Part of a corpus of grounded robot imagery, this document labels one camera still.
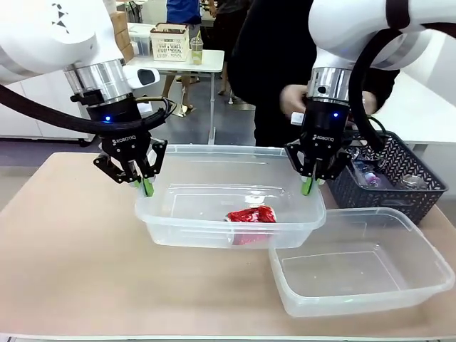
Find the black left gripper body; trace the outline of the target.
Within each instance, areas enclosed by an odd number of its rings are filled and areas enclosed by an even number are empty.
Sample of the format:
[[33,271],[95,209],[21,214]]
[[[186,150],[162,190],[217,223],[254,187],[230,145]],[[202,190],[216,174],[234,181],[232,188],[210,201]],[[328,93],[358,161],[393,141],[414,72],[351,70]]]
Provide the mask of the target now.
[[[90,118],[97,122],[113,124],[128,123],[141,119],[141,115],[132,95],[127,95],[118,102],[92,106],[88,108]],[[150,134],[144,130],[129,133],[99,134],[101,150],[111,156],[120,167],[121,162],[135,162],[139,169],[144,169],[143,161],[150,146]]]

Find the person in dark clothes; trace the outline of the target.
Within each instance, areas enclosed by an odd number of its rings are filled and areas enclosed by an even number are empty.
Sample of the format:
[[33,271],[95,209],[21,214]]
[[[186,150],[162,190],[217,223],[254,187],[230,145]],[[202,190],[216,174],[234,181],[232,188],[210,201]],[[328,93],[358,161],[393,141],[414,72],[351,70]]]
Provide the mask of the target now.
[[224,51],[222,84],[218,92],[224,95],[229,87],[228,62],[232,55],[237,34],[235,33],[235,0],[207,0],[209,13],[214,18],[214,42]]

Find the person's right hand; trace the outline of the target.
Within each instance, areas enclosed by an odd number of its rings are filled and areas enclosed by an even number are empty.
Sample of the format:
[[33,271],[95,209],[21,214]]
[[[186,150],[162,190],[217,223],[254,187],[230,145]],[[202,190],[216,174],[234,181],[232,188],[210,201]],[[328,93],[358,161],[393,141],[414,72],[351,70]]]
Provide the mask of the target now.
[[290,120],[293,113],[302,113],[306,111],[304,98],[307,94],[307,86],[291,84],[284,87],[279,96],[279,105],[282,113]]

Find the stacked cardboard boxes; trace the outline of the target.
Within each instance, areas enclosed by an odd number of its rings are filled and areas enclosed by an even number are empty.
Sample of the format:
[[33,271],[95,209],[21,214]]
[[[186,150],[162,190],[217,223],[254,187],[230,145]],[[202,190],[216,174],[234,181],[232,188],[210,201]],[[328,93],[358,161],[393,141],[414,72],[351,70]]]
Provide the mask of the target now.
[[134,50],[129,36],[126,13],[124,11],[116,11],[110,15],[110,19],[113,24],[115,41],[127,63],[133,59]]

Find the clear crushed plastic bottle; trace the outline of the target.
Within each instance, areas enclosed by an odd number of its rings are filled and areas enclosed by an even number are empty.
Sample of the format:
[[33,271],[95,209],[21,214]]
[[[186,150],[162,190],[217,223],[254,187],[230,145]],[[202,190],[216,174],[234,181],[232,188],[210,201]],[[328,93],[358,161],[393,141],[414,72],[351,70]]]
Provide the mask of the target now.
[[426,181],[418,175],[403,175],[395,185],[395,189],[407,191],[424,191],[427,188]]

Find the clear plastic container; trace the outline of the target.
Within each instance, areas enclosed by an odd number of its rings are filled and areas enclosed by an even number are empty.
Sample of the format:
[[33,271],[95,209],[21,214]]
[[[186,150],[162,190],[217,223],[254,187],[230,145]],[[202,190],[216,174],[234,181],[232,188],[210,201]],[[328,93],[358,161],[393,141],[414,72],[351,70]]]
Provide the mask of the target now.
[[284,309],[297,318],[408,308],[456,283],[416,225],[386,207],[330,209],[301,246],[269,256]]
[[[135,213],[156,244],[218,249],[301,246],[326,221],[320,190],[301,193],[284,150],[236,145],[169,145],[154,194],[138,193]],[[268,206],[276,223],[227,222],[226,215]],[[270,231],[265,242],[232,244],[235,232]]]

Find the cream plastic crate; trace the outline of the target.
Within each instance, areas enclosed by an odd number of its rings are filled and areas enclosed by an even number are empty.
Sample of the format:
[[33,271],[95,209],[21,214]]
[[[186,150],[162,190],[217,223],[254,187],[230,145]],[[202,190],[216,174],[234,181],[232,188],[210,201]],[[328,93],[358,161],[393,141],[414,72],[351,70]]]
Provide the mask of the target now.
[[190,50],[187,24],[158,23],[150,32],[156,61],[185,62]]

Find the white folding table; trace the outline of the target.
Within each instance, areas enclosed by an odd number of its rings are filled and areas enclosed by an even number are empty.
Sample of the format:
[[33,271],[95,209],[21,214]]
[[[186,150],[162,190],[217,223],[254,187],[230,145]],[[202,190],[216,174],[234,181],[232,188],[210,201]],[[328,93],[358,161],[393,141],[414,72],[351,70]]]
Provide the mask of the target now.
[[163,75],[186,75],[190,76],[192,72],[196,73],[200,78],[210,78],[210,121],[209,121],[209,137],[207,143],[214,144],[216,127],[214,125],[214,103],[215,103],[215,76],[220,73],[223,68],[224,51],[220,50],[203,50],[202,64],[195,65],[189,56],[185,62],[178,61],[156,61],[153,57],[134,57],[128,62],[129,66],[137,66],[141,68],[155,68]]

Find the person in black hoodie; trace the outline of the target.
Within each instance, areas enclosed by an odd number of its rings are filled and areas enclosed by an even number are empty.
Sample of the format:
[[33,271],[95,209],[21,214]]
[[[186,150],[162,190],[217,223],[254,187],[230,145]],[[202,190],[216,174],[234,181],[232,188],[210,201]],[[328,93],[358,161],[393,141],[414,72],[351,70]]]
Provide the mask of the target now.
[[234,94],[254,105],[254,139],[260,147],[284,147],[300,136],[279,105],[287,85],[307,86],[316,60],[309,33],[314,0],[253,0],[231,58]]

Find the person's left forearm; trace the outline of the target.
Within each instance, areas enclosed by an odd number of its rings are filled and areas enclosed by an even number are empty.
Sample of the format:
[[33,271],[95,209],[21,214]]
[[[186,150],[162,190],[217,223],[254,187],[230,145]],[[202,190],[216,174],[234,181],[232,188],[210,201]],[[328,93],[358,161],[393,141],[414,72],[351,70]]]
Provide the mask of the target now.
[[399,70],[384,71],[376,68],[367,72],[363,90],[374,97],[376,110],[381,109],[389,99],[399,73]]

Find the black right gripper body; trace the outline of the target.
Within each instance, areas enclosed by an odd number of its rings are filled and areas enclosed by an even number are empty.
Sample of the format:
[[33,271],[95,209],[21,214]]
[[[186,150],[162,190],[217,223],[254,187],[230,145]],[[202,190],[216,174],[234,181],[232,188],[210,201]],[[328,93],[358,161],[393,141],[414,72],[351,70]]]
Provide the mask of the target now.
[[308,99],[299,142],[310,160],[330,160],[342,146],[349,107]]

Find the person's left hand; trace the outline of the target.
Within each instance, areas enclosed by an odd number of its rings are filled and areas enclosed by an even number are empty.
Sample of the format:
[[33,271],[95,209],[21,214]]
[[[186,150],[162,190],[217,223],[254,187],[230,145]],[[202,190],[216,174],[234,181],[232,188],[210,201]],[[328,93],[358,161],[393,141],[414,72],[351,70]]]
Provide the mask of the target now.
[[376,96],[368,91],[363,91],[363,107],[366,115],[373,115],[378,109]]

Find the plastic cup with green drink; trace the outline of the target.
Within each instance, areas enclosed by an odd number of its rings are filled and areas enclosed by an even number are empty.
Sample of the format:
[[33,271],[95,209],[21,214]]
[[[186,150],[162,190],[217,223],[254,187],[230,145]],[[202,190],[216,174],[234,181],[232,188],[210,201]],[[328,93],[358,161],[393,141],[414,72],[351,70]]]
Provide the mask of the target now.
[[191,59],[195,65],[201,65],[203,59],[204,43],[199,36],[195,36],[190,41]]

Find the clear storage bin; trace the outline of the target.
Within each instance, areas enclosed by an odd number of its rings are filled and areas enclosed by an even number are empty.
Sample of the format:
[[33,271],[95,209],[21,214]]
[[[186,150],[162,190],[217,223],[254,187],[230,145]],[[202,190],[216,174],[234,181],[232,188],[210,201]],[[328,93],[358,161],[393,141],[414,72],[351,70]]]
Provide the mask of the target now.
[[133,45],[135,56],[151,56],[151,31],[154,25],[128,23],[128,34]]

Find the white side table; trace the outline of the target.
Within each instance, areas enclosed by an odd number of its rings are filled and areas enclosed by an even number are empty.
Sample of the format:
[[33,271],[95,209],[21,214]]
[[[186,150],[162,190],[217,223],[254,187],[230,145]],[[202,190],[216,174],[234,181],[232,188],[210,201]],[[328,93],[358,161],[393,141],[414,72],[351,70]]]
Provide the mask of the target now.
[[375,118],[407,143],[456,144],[456,107],[404,72]]

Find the dark perforated plastic basket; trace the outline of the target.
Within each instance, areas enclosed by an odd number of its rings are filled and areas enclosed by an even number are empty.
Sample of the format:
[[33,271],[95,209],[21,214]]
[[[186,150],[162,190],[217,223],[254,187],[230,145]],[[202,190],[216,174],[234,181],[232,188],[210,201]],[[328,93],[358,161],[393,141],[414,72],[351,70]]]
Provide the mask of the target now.
[[[350,164],[336,180],[327,182],[340,208],[390,207],[401,211],[418,224],[447,191],[446,184],[395,133],[386,131],[382,152],[376,153],[367,145],[360,145],[362,137],[355,133],[353,141],[360,157],[379,159],[389,185],[386,190],[366,189],[358,185]],[[418,175],[426,181],[424,191],[397,190],[395,185],[403,175]]]

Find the person in blue shirt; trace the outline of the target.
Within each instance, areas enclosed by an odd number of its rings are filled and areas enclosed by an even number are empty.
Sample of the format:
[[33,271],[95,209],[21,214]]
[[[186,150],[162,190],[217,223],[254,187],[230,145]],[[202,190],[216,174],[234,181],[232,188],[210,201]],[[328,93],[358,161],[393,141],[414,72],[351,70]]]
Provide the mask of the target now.
[[[184,24],[188,28],[189,41],[200,32],[201,14],[200,0],[167,0],[167,23]],[[192,83],[190,76],[182,76],[182,105],[184,114],[190,113],[194,106],[189,102],[189,87]]]

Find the clear bottle with pink label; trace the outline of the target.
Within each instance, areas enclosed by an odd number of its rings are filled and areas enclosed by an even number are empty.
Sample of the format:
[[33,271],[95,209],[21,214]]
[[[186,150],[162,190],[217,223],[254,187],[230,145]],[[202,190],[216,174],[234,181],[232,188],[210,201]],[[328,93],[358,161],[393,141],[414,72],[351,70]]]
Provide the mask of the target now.
[[379,159],[357,157],[352,166],[359,186],[374,190],[388,189],[389,182],[383,174]]

